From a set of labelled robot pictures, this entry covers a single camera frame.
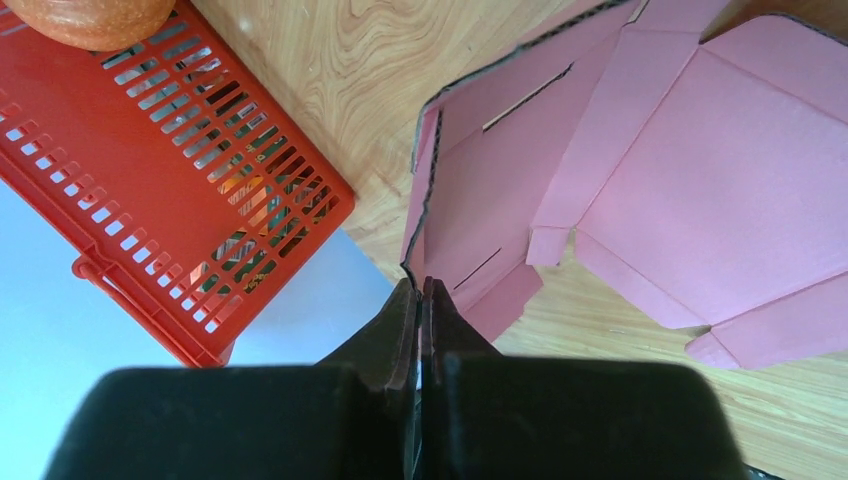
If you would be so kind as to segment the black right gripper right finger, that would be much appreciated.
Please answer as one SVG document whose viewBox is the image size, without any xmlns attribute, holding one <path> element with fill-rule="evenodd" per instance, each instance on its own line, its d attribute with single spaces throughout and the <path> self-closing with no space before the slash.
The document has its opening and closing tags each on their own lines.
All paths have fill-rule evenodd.
<svg viewBox="0 0 848 480">
<path fill-rule="evenodd" d="M 444 283 L 421 297 L 425 479 L 744 479 L 708 382 L 678 364 L 499 353 Z"/>
</svg>

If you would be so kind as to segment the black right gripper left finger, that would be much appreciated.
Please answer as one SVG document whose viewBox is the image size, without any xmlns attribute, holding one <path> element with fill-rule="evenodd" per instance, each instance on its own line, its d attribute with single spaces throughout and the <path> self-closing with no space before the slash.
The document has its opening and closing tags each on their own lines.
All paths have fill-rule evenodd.
<svg viewBox="0 0 848 480">
<path fill-rule="evenodd" d="M 314 365 L 127 368 L 71 419 L 49 479 L 415 479 L 418 296 Z"/>
</svg>

